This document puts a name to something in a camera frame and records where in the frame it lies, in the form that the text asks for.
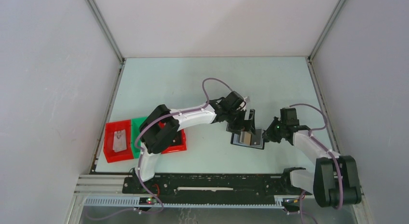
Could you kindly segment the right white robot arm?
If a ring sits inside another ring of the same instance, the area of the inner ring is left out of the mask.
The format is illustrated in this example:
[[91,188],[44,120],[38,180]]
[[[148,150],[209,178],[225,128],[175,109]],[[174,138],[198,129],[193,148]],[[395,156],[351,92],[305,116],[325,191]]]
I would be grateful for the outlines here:
[[280,110],[263,132],[267,142],[280,143],[286,140],[296,147],[314,164],[314,171],[304,168],[289,168],[289,176],[280,181],[286,194],[298,189],[312,194],[320,207],[340,209],[344,205],[355,205],[362,201],[360,180],[355,159],[341,155],[326,147],[315,135],[314,129],[301,125],[297,116],[297,104]]

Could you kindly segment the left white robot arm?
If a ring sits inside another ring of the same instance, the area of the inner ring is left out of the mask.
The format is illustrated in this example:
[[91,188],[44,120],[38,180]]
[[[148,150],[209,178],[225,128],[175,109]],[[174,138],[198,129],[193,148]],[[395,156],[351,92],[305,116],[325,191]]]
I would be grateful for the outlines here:
[[235,91],[226,97],[207,99],[199,106],[170,109],[157,106],[139,128],[135,147],[140,149],[135,168],[134,187],[140,193],[152,189],[152,178],[160,154],[172,143],[178,132],[188,127],[227,122],[227,131],[233,134],[255,134],[255,110],[247,108],[247,100]]

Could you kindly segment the orange credit card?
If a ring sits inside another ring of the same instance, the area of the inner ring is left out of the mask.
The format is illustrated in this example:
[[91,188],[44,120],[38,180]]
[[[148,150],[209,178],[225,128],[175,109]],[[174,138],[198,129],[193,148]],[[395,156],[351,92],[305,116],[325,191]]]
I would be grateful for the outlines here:
[[240,135],[240,143],[244,145],[251,145],[252,143],[252,133],[251,132],[242,132]]

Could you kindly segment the black leather card holder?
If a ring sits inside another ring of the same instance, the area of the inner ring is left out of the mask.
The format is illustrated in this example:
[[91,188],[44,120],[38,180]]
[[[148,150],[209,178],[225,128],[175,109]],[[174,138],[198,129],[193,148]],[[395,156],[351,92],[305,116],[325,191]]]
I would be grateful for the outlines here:
[[239,134],[232,134],[231,144],[258,150],[264,150],[265,141],[262,137],[262,128],[255,129],[255,134],[251,132],[240,132]]

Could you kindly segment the black credit card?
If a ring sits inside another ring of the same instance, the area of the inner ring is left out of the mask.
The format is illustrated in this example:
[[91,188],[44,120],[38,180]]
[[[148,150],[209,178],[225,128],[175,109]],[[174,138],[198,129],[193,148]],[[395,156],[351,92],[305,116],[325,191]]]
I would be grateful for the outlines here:
[[263,138],[262,138],[262,129],[258,128],[255,130],[254,134],[251,134],[250,146],[253,148],[262,149],[263,148]]

